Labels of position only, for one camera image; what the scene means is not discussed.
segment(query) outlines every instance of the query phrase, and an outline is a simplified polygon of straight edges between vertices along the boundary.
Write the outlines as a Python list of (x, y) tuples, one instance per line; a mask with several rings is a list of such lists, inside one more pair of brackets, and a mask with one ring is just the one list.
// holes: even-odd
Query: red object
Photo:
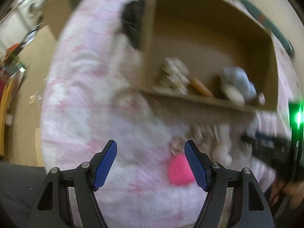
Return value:
[(5, 85), (6, 85), (5, 82), (0, 79), (0, 99), (2, 97)]
[(22, 47), (21, 47), (21, 44), (19, 44), (19, 43), (14, 44), (13, 46), (9, 47), (6, 50), (6, 56), (5, 56), (5, 59), (4, 59), (4, 64), (5, 65), (11, 64), (15, 60), (17, 55), (20, 53), (21, 50), (22, 50)]
[(170, 183), (177, 186), (195, 182), (185, 154), (179, 154), (173, 159), (169, 166), (168, 176)]

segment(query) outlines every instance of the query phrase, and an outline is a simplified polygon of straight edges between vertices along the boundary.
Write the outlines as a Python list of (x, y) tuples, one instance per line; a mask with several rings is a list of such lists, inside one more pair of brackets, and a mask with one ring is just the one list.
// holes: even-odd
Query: orange object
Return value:
[(214, 97), (212, 92), (203, 85), (197, 78), (192, 77), (190, 80), (190, 84), (203, 96)]
[(14, 51), (19, 45), (20, 45), (20, 44), (17, 43), (17, 44), (14, 44), (13, 46), (9, 47), (9, 48), (6, 50), (5, 59), (9, 58), (9, 57), (10, 57), (10, 54), (12, 54), (13, 51)]

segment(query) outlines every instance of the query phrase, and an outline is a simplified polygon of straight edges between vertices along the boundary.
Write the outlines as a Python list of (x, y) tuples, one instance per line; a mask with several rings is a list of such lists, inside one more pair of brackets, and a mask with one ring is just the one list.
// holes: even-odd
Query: pink fabric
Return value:
[(177, 186), (195, 182), (185, 154), (179, 154), (173, 159), (168, 169), (168, 177), (170, 183)]
[[(240, 134), (249, 128), (288, 135), (288, 99), (299, 96), (297, 77), (280, 42), (274, 38), (279, 73), (278, 114), (248, 116), (201, 106), (187, 109), (177, 100), (143, 97), (134, 92), (140, 53), (120, 30), (127, 0), (83, 0), (68, 21), (50, 68), (41, 114), (46, 171), (67, 170), (89, 161), (109, 139), (118, 154), (96, 199), (109, 228), (170, 228), (193, 224), (206, 193), (196, 183), (174, 186), (168, 179), (172, 137), (189, 124), (228, 122), (233, 143), (230, 169), (252, 169), (263, 190), (274, 171), (250, 157)], [(246, 11), (238, 0), (228, 0)], [(76, 200), (70, 193), (73, 211)], [(80, 217), (74, 213), (81, 226)]]

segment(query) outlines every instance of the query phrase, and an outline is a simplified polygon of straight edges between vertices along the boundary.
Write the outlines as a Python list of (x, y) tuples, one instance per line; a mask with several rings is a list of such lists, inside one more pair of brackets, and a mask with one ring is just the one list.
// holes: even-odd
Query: green light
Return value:
[(300, 125), (303, 123), (303, 111), (301, 110), (301, 108), (299, 109), (299, 111), (295, 115), (295, 122), (298, 126), (298, 129), (300, 129)]

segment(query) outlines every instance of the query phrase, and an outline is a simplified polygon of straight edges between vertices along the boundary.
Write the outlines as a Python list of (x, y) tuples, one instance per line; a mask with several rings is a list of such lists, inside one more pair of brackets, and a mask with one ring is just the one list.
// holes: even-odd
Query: teal fabric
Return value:
[(283, 47), (285, 48), (287, 54), (290, 56), (291, 59), (294, 58), (294, 49), (290, 43), (290, 41), (285, 38), (285, 36), (281, 33), (281, 31), (279, 30), (279, 28), (276, 27), (276, 25), (270, 20), (268, 19), (255, 5), (253, 5), (253, 3), (251, 3), (249, 0), (240, 0), (241, 3), (243, 3), (243, 5), (245, 6), (245, 8), (247, 9), (247, 11), (255, 18), (257, 19), (259, 22), (261, 22), (261, 24), (267, 28), (270, 29), (273, 34), (280, 40), (281, 44), (283, 45)]

